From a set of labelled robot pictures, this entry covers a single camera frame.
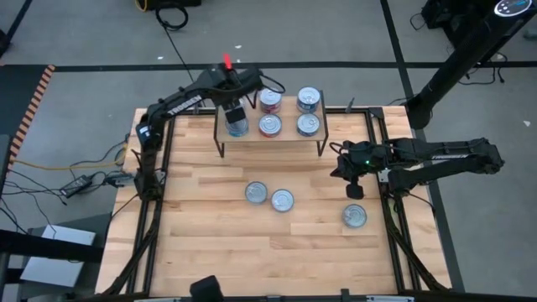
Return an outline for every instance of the black pole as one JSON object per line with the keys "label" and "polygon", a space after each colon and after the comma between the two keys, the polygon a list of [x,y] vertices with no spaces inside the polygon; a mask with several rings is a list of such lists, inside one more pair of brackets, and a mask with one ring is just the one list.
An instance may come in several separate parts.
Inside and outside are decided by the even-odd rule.
{"label": "black pole", "polygon": [[473,67],[504,35],[524,24],[524,12],[533,7],[531,0],[503,0],[455,49],[433,75],[420,94],[405,103],[410,126],[422,129],[431,117],[433,106]]}
{"label": "black pole", "polygon": [[0,253],[0,300],[3,300],[3,288],[8,281],[9,253]]}

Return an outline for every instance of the black cable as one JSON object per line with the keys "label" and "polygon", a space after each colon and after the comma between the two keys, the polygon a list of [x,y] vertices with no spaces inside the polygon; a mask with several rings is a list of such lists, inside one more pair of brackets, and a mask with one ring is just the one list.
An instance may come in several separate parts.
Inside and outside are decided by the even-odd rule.
{"label": "black cable", "polygon": [[117,211],[115,211],[113,214],[112,214],[112,217],[110,218],[110,220],[114,219],[114,216],[119,213],[121,210],[123,210],[123,208],[125,208],[125,206],[127,206],[131,201],[134,200],[134,198],[138,197],[138,194],[136,194],[135,196],[131,197],[131,199],[129,199],[127,202],[125,202],[125,204],[123,206],[121,206],[119,209],[117,209]]}
{"label": "black cable", "polygon": [[414,195],[414,194],[412,194],[412,193],[410,193],[410,192],[408,192],[408,194],[409,194],[410,196],[412,196],[412,197],[418,199],[418,200],[423,201],[423,202],[426,203],[427,205],[429,205],[430,208],[431,208],[431,210],[433,211],[433,213],[436,213],[435,206],[433,206],[433,204],[430,203],[428,200],[426,200],[426,199],[424,199],[424,198],[421,198],[421,197],[419,197],[419,196],[417,196],[417,195]]}
{"label": "black cable", "polygon": [[[509,58],[507,57],[507,55],[504,55],[501,52],[498,52],[498,54],[501,55],[505,59],[503,63],[507,63],[509,61]],[[500,79],[500,83],[502,84],[505,83],[505,80],[502,77],[502,67],[498,67],[498,78]]]}
{"label": "black cable", "polygon": [[[128,141],[128,133],[125,134],[125,138],[123,139],[123,141],[119,142],[119,143],[116,143],[114,144],[113,146],[111,146],[106,153],[104,153],[104,155],[102,156],[101,159],[98,159],[98,160],[81,160],[79,162],[76,162],[74,164],[70,164],[69,166],[70,167],[73,167],[73,166],[76,166],[78,164],[98,164],[98,163],[101,163],[102,161],[104,161],[108,155],[111,153],[111,151],[113,151],[115,148],[117,148],[118,146],[121,146],[123,145],[124,143],[127,143]],[[114,161],[117,160],[117,155],[119,154],[119,152],[121,152],[121,150],[118,151],[118,153],[116,154],[116,157],[114,158]],[[70,174],[73,176],[73,180],[76,180],[76,176],[75,176],[75,173],[73,173],[73,170],[72,169],[69,169],[70,171]]]}
{"label": "black cable", "polygon": [[34,202],[35,202],[35,205],[37,206],[37,209],[41,212],[41,215],[44,217],[44,219],[47,221],[47,225],[50,226],[50,228],[52,229],[52,231],[54,232],[54,234],[52,235],[52,239],[55,239],[56,237],[56,229],[52,226],[52,224],[50,223],[50,220],[49,220],[49,217],[44,213],[43,209],[41,209],[41,206],[39,205],[38,201],[37,201],[37,197],[35,197],[34,194],[32,193],[26,193],[28,195],[31,195],[33,198],[34,198]]}
{"label": "black cable", "polygon": [[20,191],[19,192],[10,192],[10,193],[7,193],[7,192],[4,193],[3,192],[2,195],[17,195],[17,194],[22,194],[22,193],[24,193],[26,191],[26,192],[30,192],[30,193],[45,193],[45,194],[50,194],[50,195],[62,196],[60,193],[51,192],[51,191],[55,191],[55,190],[60,191],[60,189],[50,189],[50,190],[30,189],[30,188],[21,187],[20,185],[17,185],[12,181],[6,181],[4,183],[4,186],[10,187],[10,188],[19,188]]}
{"label": "black cable", "polygon": [[[42,187],[42,188],[46,189],[46,190],[47,190],[48,192],[50,192],[50,193],[53,193],[53,194],[54,194],[54,192],[53,192],[53,191],[52,191],[51,189],[49,189],[49,188],[47,188],[46,186],[44,186],[44,185],[42,185],[42,184],[38,183],[38,182],[37,182],[37,181],[35,181],[35,180],[32,180],[32,179],[31,179],[31,178],[29,178],[28,176],[26,176],[26,175],[24,175],[24,174],[21,174],[21,173],[19,173],[19,172],[15,171],[15,170],[10,170],[10,171],[11,171],[12,173],[15,173],[15,174],[17,174],[17,175],[21,176],[21,177],[24,177],[25,179],[27,179],[27,180],[29,180],[29,181],[33,182],[34,184],[36,184],[36,185],[38,185],[38,186],[40,186],[40,187]],[[65,202],[64,202],[64,201],[63,201],[63,200],[61,199],[61,197],[59,197],[59,196],[58,196],[58,195],[56,195],[56,194],[54,194],[54,195],[55,195],[56,197],[58,197],[58,199],[60,200],[60,202],[61,202],[61,203],[62,203],[62,204],[63,204],[64,206],[67,206],[67,204],[66,204],[66,203],[65,203]]]}
{"label": "black cable", "polygon": [[400,98],[398,98],[398,99],[395,99],[395,100],[389,102],[389,103],[386,104],[385,106],[390,106],[390,105],[392,105],[393,103],[395,103],[395,102],[397,102],[397,101],[408,101],[409,99],[411,99],[411,98],[413,98],[414,96],[417,96],[417,95],[418,95],[418,94],[416,93],[416,94],[414,94],[413,96],[409,96],[409,97],[400,97]]}
{"label": "black cable", "polygon": [[269,80],[269,81],[271,81],[271,82],[273,82],[274,84],[276,84],[277,86],[279,86],[282,90],[281,90],[281,91],[276,91],[276,90],[274,90],[273,88],[268,87],[268,86],[266,86],[266,85],[263,85],[264,88],[267,88],[267,89],[269,89],[270,91],[275,92],[275,93],[279,93],[279,94],[284,94],[284,93],[285,93],[285,87],[284,87],[280,82],[276,81],[275,79],[271,78],[271,77],[268,76],[268,75],[259,75],[259,76],[260,76],[260,77],[263,77],[263,78],[265,78],[265,79],[267,79],[267,80]]}
{"label": "black cable", "polygon": [[[423,199],[423,198],[421,198],[421,197],[419,197],[419,196],[416,196],[416,195],[414,195],[414,194],[412,194],[412,193],[409,193],[409,192],[406,192],[406,193],[407,193],[408,195],[410,195],[410,196],[412,196],[412,197],[418,199],[418,200],[423,201],[423,202],[426,203],[427,205],[429,205],[429,206],[430,206],[430,209],[433,211],[433,215],[436,214],[435,206],[433,206],[433,204],[430,203],[428,200]],[[394,212],[396,212],[396,213],[399,212],[399,208],[397,207],[397,203],[394,203]]]}
{"label": "black cable", "polygon": [[[163,20],[160,17],[160,9],[162,9],[162,8],[177,8],[177,9],[179,9],[183,13],[183,15],[185,16],[185,21],[183,21],[183,23],[181,23],[180,25],[171,25],[168,21]],[[177,30],[182,29],[182,28],[184,28],[186,26],[186,24],[188,23],[188,13],[186,12],[186,9],[183,8],[178,3],[172,3],[172,2],[160,3],[159,6],[155,9],[155,15],[157,16],[157,20],[159,21],[160,26],[162,26],[162,28],[164,29],[164,31],[166,33],[166,36],[168,36],[168,40],[171,43],[172,47],[174,48],[175,53],[179,57],[179,60],[181,61],[181,64],[183,65],[183,67],[185,67],[186,73],[188,73],[188,76],[190,77],[190,80],[192,81],[192,83],[194,83],[195,82],[194,81],[194,76],[192,76],[192,74],[190,73],[190,68],[188,68],[188,65],[185,63],[185,60],[183,60],[183,56],[181,55],[181,53],[177,49],[177,46],[175,46],[174,40],[172,40],[172,38],[171,38],[171,36],[169,35],[169,32],[168,32],[168,30],[177,31]],[[205,107],[206,106],[205,101],[201,101],[201,105],[203,107]]]}
{"label": "black cable", "polygon": [[[498,52],[499,55],[501,55],[503,57],[503,63],[507,63],[508,62],[508,57],[500,52]],[[467,79],[470,79],[470,76],[469,75],[472,75],[474,73],[476,73],[478,70],[480,70],[482,67],[479,66],[479,67],[476,67],[476,69],[472,72],[469,72],[467,73]],[[505,80],[504,78],[502,77],[502,67],[498,67],[498,78],[500,80],[500,83],[505,83]],[[492,85],[496,82],[496,67],[493,66],[493,79],[491,81],[488,81],[488,82],[470,82],[470,83],[464,83],[464,82],[461,82],[461,81],[458,81],[459,84],[461,85],[464,85],[464,86],[471,86],[471,85]]]}
{"label": "black cable", "polygon": [[18,220],[17,220],[17,216],[15,215],[15,213],[13,213],[13,211],[11,211],[11,209],[9,208],[8,206],[8,203],[3,199],[3,198],[0,198],[0,201],[3,203],[3,205],[6,207],[6,210],[8,210],[8,212],[13,216],[13,218],[8,215],[8,213],[4,212],[6,215],[8,215],[8,218],[13,221],[13,223],[15,224],[15,232],[18,232],[18,229],[22,229],[19,225],[18,225]]}
{"label": "black cable", "polygon": [[[183,23],[178,24],[178,25],[170,24],[168,21],[163,20],[160,17],[160,10],[163,9],[163,8],[177,8],[177,9],[179,9],[183,13],[183,16],[185,16],[185,20],[183,21]],[[168,30],[177,31],[179,29],[182,29],[188,23],[188,13],[186,12],[186,9],[182,5],[178,4],[175,1],[159,2],[158,5],[157,5],[157,8],[154,10],[154,14],[157,16],[157,20],[159,21],[160,26],[162,26],[164,29],[166,29],[166,32],[168,32]]]}
{"label": "black cable", "polygon": [[6,216],[9,218],[9,220],[15,225],[15,227],[20,230],[22,233],[29,235],[28,232],[26,232],[19,224],[16,222],[3,208],[0,208],[0,211],[6,214]]}
{"label": "black cable", "polygon": [[409,22],[410,22],[410,26],[412,26],[412,28],[413,28],[415,31],[418,31],[418,30],[422,29],[422,28],[425,26],[425,20],[424,20],[423,24],[421,24],[421,26],[419,26],[419,27],[416,27],[416,26],[414,25],[414,23],[412,22],[412,19],[414,19],[416,16],[419,16],[419,15],[421,15],[421,13],[415,13],[414,15],[412,15],[412,17],[410,17],[410,20],[409,20]]}

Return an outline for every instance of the aluminum can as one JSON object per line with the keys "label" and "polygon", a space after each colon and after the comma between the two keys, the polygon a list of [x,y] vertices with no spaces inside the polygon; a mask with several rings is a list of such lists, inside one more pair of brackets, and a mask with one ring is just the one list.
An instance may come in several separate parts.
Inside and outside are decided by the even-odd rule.
{"label": "aluminum can", "polygon": [[248,119],[244,118],[237,122],[229,123],[226,121],[226,129],[229,135],[233,137],[241,137],[248,133]]}
{"label": "aluminum can", "polygon": [[262,182],[253,181],[246,186],[244,195],[251,203],[261,205],[267,199],[267,186]]}
{"label": "aluminum can", "polygon": [[261,90],[259,95],[261,111],[264,113],[277,113],[282,107],[282,95],[267,88]]}
{"label": "aluminum can", "polygon": [[295,204],[295,198],[285,189],[276,190],[272,194],[272,207],[278,212],[286,212],[291,210]]}
{"label": "aluminum can", "polygon": [[366,210],[359,205],[352,204],[343,210],[343,223],[350,228],[359,228],[366,224],[368,215]]}
{"label": "aluminum can", "polygon": [[302,114],[296,121],[296,131],[305,137],[316,135],[320,126],[319,118],[311,113]]}
{"label": "aluminum can", "polygon": [[282,120],[274,114],[267,114],[259,119],[259,132],[267,137],[273,138],[282,131]]}
{"label": "aluminum can", "polygon": [[313,87],[304,87],[299,90],[296,106],[303,113],[313,113],[321,102],[321,93]]}

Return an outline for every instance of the wooden table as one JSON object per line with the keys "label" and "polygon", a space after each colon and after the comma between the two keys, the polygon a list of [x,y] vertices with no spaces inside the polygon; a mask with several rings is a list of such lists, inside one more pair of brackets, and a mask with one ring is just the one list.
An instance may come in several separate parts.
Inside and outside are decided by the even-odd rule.
{"label": "wooden table", "polygon": [[[134,123],[144,110],[136,111]],[[403,107],[385,107],[384,115],[390,138],[412,136]],[[329,114],[327,121],[329,142],[368,140],[363,115]],[[318,157],[313,142],[233,143],[222,159],[213,127],[213,116],[176,120],[151,296],[189,296],[190,284],[212,274],[224,295],[326,295],[340,294],[342,288],[351,294],[396,293],[374,175],[361,179],[365,199],[349,200],[347,182],[329,176],[336,167],[330,149]],[[134,131],[129,148],[139,149]],[[136,166],[129,152],[125,169]],[[279,188],[293,192],[294,208],[278,213],[270,202],[249,204],[244,189],[253,180],[264,182],[269,194]],[[428,198],[424,187],[412,193]],[[134,194],[133,187],[120,189],[115,211]],[[349,229],[341,222],[343,208],[351,203],[367,211],[362,228]],[[410,196],[404,207],[416,254],[449,287],[431,208]],[[135,200],[111,222],[97,293],[130,258],[139,209]],[[399,255],[410,289],[406,260]],[[142,260],[138,290],[144,268]]]}

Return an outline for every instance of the black robotic arm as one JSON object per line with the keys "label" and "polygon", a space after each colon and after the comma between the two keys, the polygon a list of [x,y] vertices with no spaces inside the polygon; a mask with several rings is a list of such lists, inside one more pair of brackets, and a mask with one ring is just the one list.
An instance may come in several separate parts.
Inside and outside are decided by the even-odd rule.
{"label": "black robotic arm", "polygon": [[137,154],[139,168],[134,178],[138,195],[146,200],[162,197],[155,163],[162,147],[164,125],[168,120],[205,99],[211,99],[215,107],[224,109],[229,122],[239,121],[246,117],[240,98],[262,89],[262,76],[263,72],[254,67],[237,73],[224,64],[213,65],[201,72],[191,85],[180,87],[173,95],[150,105],[136,126],[141,145],[141,152]]}
{"label": "black robotic arm", "polygon": [[[462,172],[495,174],[503,166],[498,149],[485,138],[449,143],[426,143],[416,138],[389,139],[384,144],[345,141],[343,145],[331,143],[330,147],[340,154],[331,176],[351,183],[347,196],[353,199],[363,198],[358,178],[369,173],[379,173],[381,181],[388,182],[391,194],[404,194],[416,185],[442,177]],[[442,162],[406,169],[428,160]]]}

